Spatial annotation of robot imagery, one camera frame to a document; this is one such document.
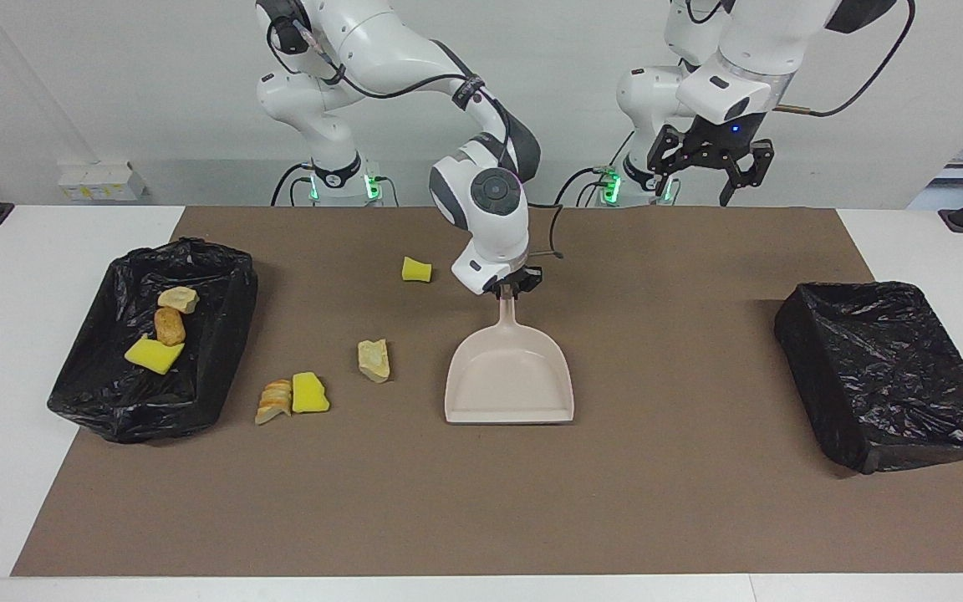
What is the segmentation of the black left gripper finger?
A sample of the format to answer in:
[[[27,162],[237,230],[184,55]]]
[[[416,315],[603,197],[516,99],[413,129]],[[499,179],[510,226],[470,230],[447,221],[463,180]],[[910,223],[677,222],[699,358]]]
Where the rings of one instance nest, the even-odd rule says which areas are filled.
[[[771,167],[773,154],[775,154],[772,140],[753,141],[747,149],[750,156],[752,156],[752,163],[745,171],[739,168],[738,161],[735,159],[732,151],[725,150],[720,154],[720,164],[725,168],[727,174],[726,185],[722,188],[719,195],[719,205],[722,206],[722,208],[726,208],[727,205],[729,205],[735,191],[745,187],[760,186],[765,178],[766,172],[769,167]]]
[[[695,166],[692,151],[685,148],[688,133],[673,125],[664,125],[656,135],[646,156],[646,170],[652,176],[666,178]]]

